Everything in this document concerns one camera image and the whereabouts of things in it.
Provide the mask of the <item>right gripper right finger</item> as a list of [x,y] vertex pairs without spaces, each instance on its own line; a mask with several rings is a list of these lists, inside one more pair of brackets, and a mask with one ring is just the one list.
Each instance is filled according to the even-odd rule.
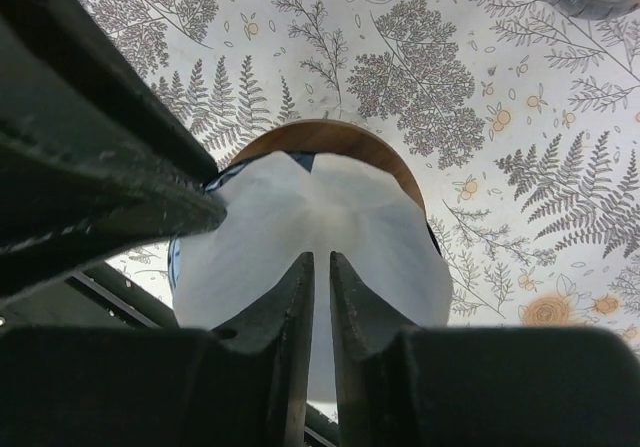
[[639,363],[591,327],[422,328],[339,253],[331,318],[343,446],[635,446]]

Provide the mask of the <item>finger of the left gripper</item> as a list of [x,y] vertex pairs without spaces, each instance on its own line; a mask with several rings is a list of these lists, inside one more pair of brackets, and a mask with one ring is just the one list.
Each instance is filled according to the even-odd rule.
[[215,230],[213,158],[78,0],[1,0],[1,296]]

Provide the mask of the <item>floral patterned table mat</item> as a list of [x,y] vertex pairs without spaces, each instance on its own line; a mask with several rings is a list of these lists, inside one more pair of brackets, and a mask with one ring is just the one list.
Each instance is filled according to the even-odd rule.
[[228,165],[301,118],[408,164],[472,325],[639,345],[639,16],[545,0],[79,0]]

